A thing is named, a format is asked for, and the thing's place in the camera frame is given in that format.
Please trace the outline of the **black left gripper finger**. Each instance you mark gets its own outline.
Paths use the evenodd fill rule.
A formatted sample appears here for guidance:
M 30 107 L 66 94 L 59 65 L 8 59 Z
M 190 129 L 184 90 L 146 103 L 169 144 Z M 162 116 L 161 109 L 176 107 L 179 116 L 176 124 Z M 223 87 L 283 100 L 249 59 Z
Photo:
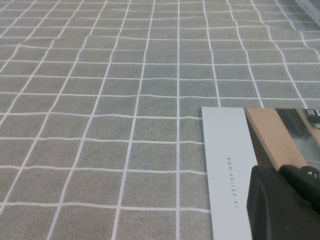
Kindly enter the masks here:
M 247 213 L 254 240 L 320 238 L 320 171 L 282 165 L 251 170 Z

